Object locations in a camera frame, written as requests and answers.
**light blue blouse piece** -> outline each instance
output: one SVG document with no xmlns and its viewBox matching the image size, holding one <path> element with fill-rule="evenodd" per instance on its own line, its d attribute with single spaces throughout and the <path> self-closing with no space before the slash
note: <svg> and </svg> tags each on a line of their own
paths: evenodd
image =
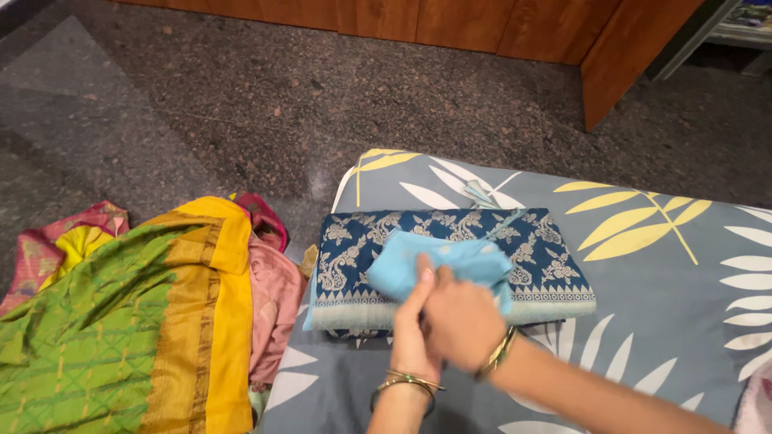
<svg viewBox="0 0 772 434">
<path fill-rule="evenodd" d="M 395 230 L 367 270 L 370 286 L 385 296 L 405 301 L 417 283 L 415 262 L 421 252 L 429 255 L 435 267 L 450 266 L 457 280 L 490 288 L 502 314 L 512 309 L 509 274 L 513 265 L 496 244 L 484 239 L 453 242 Z"/>
</svg>

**saree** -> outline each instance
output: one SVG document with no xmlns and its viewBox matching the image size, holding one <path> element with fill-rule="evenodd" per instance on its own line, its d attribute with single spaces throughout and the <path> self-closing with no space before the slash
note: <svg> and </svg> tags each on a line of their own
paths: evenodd
<svg viewBox="0 0 772 434">
<path fill-rule="evenodd" d="M 101 246 L 0 318 L 9 432 L 246 432 L 245 212 L 200 198 Z"/>
</svg>

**bed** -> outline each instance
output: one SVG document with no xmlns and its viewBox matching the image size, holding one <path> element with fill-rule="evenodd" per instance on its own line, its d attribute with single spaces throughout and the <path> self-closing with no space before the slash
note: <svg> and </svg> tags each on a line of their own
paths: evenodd
<svg viewBox="0 0 772 434">
<path fill-rule="evenodd" d="M 334 212 L 468 208 L 477 179 L 504 208 L 549 208 L 597 296 L 593 315 L 523 329 L 583 369 L 730 426 L 754 369 L 772 358 L 772 212 L 407 151 L 370 150 Z M 306 292 L 261 432 L 364 432 L 391 338 L 302 331 Z M 448 368 L 422 432 L 583 432 Z"/>
</svg>

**fingernail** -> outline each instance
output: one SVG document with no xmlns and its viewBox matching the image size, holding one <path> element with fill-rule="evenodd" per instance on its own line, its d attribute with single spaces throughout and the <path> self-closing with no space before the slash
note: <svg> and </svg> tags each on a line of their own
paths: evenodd
<svg viewBox="0 0 772 434">
<path fill-rule="evenodd" d="M 422 283 L 434 283 L 434 272 L 430 268 L 424 268 L 421 272 Z"/>
</svg>

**fabric pile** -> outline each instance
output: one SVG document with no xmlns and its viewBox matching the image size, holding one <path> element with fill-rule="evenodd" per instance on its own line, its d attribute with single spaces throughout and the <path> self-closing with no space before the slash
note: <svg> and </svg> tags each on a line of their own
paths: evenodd
<svg viewBox="0 0 772 434">
<path fill-rule="evenodd" d="M 415 285 L 421 251 L 435 265 L 449 263 L 458 278 L 492 288 L 509 324 L 594 312 L 595 295 L 547 209 L 496 209 L 488 195 L 474 196 L 476 209 L 327 216 L 303 329 L 337 338 L 388 336 L 400 300 Z"/>
<path fill-rule="evenodd" d="M 283 255 L 273 210 L 258 195 L 231 199 L 200 198 L 132 230 L 101 202 L 24 231 L 0 318 L 0 424 L 252 430 L 306 278 Z"/>
</svg>

